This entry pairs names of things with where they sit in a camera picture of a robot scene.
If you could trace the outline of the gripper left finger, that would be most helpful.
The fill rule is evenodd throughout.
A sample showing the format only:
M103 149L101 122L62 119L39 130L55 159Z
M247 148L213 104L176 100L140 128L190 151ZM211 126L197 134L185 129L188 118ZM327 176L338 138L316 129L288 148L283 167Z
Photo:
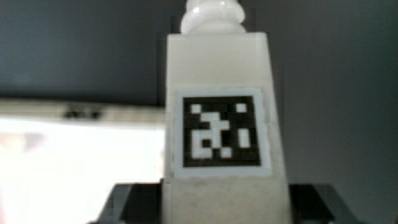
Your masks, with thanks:
M87 224L162 224L162 184L116 184L98 219Z

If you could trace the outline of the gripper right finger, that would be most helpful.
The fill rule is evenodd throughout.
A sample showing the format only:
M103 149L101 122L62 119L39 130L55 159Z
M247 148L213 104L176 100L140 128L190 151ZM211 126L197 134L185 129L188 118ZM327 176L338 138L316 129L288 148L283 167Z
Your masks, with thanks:
M293 224L359 224L331 184L290 185Z

